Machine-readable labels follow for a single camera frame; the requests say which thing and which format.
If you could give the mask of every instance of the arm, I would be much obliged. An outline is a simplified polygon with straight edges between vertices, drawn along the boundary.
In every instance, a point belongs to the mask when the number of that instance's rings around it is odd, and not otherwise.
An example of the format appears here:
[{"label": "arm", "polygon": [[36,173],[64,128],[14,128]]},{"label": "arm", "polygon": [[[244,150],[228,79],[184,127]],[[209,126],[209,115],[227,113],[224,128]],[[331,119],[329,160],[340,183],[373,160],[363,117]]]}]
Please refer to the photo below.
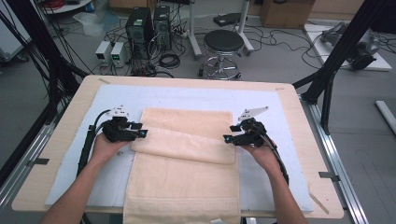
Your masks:
[{"label": "arm", "polygon": [[45,223],[79,223],[100,169],[129,142],[110,143],[101,133],[96,136],[87,166],[70,188],[56,201],[41,220]]},{"label": "arm", "polygon": [[279,164],[272,149],[267,146],[243,147],[243,149],[248,151],[268,174],[274,195],[277,223],[307,223],[279,169]]}]

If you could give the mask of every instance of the person's left hand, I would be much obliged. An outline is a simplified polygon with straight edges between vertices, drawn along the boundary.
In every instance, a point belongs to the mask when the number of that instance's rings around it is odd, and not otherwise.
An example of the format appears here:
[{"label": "person's left hand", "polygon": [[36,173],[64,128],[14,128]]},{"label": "person's left hand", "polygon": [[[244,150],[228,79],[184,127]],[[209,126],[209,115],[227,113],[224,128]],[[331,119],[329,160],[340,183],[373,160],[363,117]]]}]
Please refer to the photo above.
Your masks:
[{"label": "person's left hand", "polygon": [[129,143],[130,142],[111,143],[103,133],[100,133],[96,136],[90,161],[97,162],[100,166],[103,166],[121,147],[124,147]]}]

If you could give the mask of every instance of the hand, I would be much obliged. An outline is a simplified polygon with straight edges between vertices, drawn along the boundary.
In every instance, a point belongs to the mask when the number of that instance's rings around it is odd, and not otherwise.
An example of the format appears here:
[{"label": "hand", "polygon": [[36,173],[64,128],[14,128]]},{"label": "hand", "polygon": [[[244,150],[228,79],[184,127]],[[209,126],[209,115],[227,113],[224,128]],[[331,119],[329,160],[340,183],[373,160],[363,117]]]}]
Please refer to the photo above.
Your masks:
[{"label": "hand", "polygon": [[243,146],[242,148],[253,156],[254,160],[265,170],[268,175],[276,175],[278,173],[281,174],[276,155],[270,147]]},{"label": "hand", "polygon": [[103,133],[100,133],[96,136],[90,162],[97,162],[102,167],[121,147],[124,147],[129,143],[130,142],[111,143]]}]

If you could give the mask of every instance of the beige towel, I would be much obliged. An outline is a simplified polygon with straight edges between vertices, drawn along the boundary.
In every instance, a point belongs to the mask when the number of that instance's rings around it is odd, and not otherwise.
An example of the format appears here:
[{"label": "beige towel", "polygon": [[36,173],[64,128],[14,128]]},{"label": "beige towel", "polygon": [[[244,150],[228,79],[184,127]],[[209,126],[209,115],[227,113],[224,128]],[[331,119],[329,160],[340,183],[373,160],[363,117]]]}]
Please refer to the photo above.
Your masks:
[{"label": "beige towel", "polygon": [[235,147],[222,140],[230,133],[231,113],[147,108],[141,122],[149,127],[148,137],[132,144],[140,152],[128,183],[124,223],[209,223],[217,218],[239,223]]}]

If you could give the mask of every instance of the floor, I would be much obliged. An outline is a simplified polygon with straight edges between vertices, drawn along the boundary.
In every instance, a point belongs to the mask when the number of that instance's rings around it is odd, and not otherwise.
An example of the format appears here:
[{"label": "floor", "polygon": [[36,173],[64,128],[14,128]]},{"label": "floor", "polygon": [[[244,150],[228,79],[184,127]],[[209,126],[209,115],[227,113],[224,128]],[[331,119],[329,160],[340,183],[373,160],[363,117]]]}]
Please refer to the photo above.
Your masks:
[{"label": "floor", "polygon": [[[109,10],[97,10],[105,23],[105,30],[118,26],[118,18]],[[127,15],[116,13],[121,18]],[[64,29],[65,39],[80,58],[95,74],[105,74],[106,69],[98,68],[94,52],[104,38],[86,36],[81,24],[73,22],[73,14],[65,13],[58,18]],[[310,21],[313,23],[335,24],[334,21]],[[249,17],[248,25],[260,26],[257,17]],[[210,29],[219,29],[212,21],[212,16],[200,17],[196,20],[195,32],[204,56],[194,60],[191,45],[188,40],[181,43],[185,52],[180,56],[181,65],[171,72],[179,78],[200,78],[198,70],[205,61],[206,52],[203,47],[203,37]],[[302,30],[288,29],[287,32],[267,28],[246,28],[248,38],[259,39],[273,34],[279,45],[262,45],[254,40],[254,49],[249,56],[243,54],[235,57],[242,76],[233,81],[283,82],[293,83],[317,71],[321,63],[318,58],[304,54],[308,47],[306,35]],[[270,43],[269,38],[262,42]],[[380,55],[392,66],[396,67],[396,57],[381,49]],[[310,64],[303,62],[302,57]],[[74,56],[78,67],[88,71],[85,65]],[[48,99],[43,81],[32,63],[12,62],[0,68],[0,165],[3,165],[9,154],[27,133]],[[117,74],[129,74],[126,70],[118,70]],[[346,172],[352,182],[367,219],[371,223],[396,223],[396,137],[383,116],[375,106],[375,101],[382,100],[390,111],[396,114],[396,70],[388,72],[352,71],[340,69],[335,77],[332,92],[332,107],[330,114],[330,132],[335,146],[340,154]],[[301,87],[298,93],[303,93],[308,86]],[[42,214],[27,214],[13,211],[9,205],[0,210],[2,223],[38,222]],[[93,223],[117,223],[117,217],[92,215]],[[272,219],[258,219],[258,223],[273,223]],[[310,219],[310,223],[353,223],[348,211],[342,219]]]}]

